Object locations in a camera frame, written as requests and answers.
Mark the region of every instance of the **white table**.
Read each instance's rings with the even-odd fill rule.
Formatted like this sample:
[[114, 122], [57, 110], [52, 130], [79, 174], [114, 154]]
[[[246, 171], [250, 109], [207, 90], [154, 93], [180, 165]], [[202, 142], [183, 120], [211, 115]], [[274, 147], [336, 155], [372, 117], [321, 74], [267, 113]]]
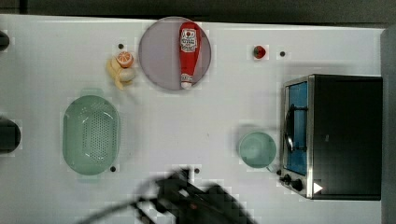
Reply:
[[[275, 174], [248, 168], [235, 148], [251, 129], [266, 131], [279, 147], [285, 81], [313, 73], [379, 76], [382, 30], [203, 22], [212, 64], [195, 89], [160, 90], [136, 63], [135, 84], [118, 91], [106, 59], [120, 42], [137, 52], [152, 23], [0, 15], [12, 40], [0, 53], [0, 114], [22, 129], [22, 144], [0, 157], [0, 223], [74, 223], [183, 164], [201, 169], [197, 186], [220, 183], [259, 223], [381, 222], [380, 202], [305, 200]], [[254, 45], [266, 46], [269, 57], [253, 60]], [[120, 112], [116, 173], [81, 176], [64, 162], [63, 114], [84, 88], [101, 88]], [[103, 223], [138, 222], [128, 210]]]

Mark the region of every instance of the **plastic colander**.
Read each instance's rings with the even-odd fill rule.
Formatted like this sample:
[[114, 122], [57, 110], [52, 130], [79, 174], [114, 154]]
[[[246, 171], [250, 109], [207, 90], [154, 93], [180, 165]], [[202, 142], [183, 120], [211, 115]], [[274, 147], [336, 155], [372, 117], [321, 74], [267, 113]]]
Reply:
[[64, 160], [81, 175], [98, 175], [117, 158], [120, 117], [101, 90], [84, 90], [64, 114]]

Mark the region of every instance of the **black object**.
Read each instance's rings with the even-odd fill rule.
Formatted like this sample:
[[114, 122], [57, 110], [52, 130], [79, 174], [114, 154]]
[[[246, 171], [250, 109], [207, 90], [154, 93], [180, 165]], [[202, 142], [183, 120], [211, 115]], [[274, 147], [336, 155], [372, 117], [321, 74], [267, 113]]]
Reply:
[[78, 224], [88, 224], [118, 212], [127, 207], [136, 210], [142, 223], [155, 222], [140, 208], [142, 203], [152, 203], [160, 213], [170, 213], [176, 218], [176, 224], [254, 224], [244, 208], [221, 186], [211, 185], [202, 191], [193, 186], [190, 169], [173, 172], [166, 178], [159, 178], [155, 183], [159, 187], [156, 198], [140, 197], [136, 201], [109, 207], [93, 214]]
[[301, 191], [303, 189], [303, 182], [301, 179], [296, 179], [290, 182], [291, 186], [296, 189], [297, 191]]
[[8, 35], [0, 31], [0, 51], [5, 50], [9, 45]]
[[21, 130], [9, 119], [0, 118], [0, 153], [12, 152], [21, 142]]
[[290, 175], [285, 175], [283, 177], [280, 177], [279, 180], [285, 183], [285, 185], [289, 185], [291, 181], [291, 177]]

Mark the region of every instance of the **green bowl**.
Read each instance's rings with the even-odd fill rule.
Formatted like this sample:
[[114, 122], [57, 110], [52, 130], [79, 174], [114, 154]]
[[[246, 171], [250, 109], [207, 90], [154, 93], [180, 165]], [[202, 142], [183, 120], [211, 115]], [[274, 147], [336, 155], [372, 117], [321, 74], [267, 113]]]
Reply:
[[239, 155], [250, 167], [267, 167], [276, 155], [274, 139], [266, 133], [249, 133], [239, 143]]

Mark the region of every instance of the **ketchup label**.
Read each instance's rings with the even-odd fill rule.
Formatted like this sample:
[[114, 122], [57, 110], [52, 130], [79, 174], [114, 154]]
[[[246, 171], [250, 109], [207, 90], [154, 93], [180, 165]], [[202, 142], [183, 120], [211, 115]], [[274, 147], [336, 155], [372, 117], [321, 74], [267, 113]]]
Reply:
[[183, 29], [180, 38], [180, 48], [184, 52], [195, 52], [197, 48], [197, 38], [194, 29]]

